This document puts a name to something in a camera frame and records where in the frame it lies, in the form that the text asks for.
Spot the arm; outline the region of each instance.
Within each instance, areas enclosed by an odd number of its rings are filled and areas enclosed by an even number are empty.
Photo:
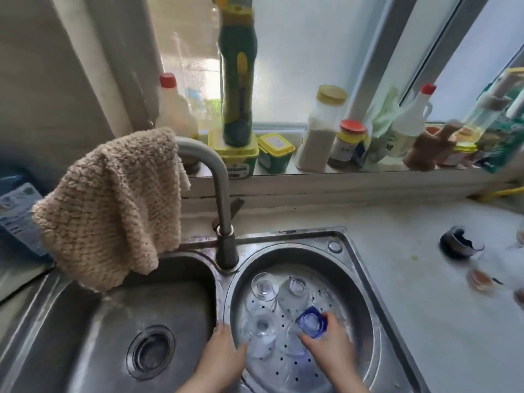
[[[327,317],[327,331],[318,340],[299,335],[318,366],[338,393],[370,393],[355,370],[353,344],[346,331],[331,313]]]
[[[247,344],[235,349],[231,327],[219,324],[204,348],[193,376],[176,393],[220,393],[240,378]]]

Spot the hand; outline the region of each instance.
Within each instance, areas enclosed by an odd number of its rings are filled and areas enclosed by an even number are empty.
[[[335,384],[333,381],[342,376],[356,375],[353,344],[332,313],[324,313],[324,316],[327,317],[327,331],[320,339],[315,340],[304,334],[300,334],[299,339]]]
[[[247,343],[235,349],[231,327],[219,324],[206,344],[193,374],[203,392],[220,392],[240,378],[246,366]]]

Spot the faucet handle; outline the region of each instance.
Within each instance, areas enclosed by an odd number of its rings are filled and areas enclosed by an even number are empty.
[[[235,198],[230,205],[231,210],[231,219],[235,217],[235,215],[240,211],[242,206],[245,204],[245,201],[241,199],[240,197]],[[213,228],[213,231],[216,231],[216,228],[218,228],[220,222],[218,217],[213,219],[213,222],[211,222],[211,227]]]

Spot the dish towel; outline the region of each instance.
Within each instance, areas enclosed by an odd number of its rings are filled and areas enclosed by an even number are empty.
[[[42,242],[70,277],[108,291],[148,274],[180,245],[180,191],[190,187],[170,129],[135,132],[69,167],[33,206]]]

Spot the red cap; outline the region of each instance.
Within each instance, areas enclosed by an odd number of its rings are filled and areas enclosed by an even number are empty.
[[[436,90],[435,84],[424,84],[420,92],[423,93],[424,95],[433,95],[433,92],[435,92],[435,90]]]
[[[176,88],[177,79],[174,78],[173,73],[162,73],[160,75],[160,85],[162,88]]]
[[[355,120],[342,120],[340,122],[340,129],[351,135],[362,135],[367,131],[364,125]]]

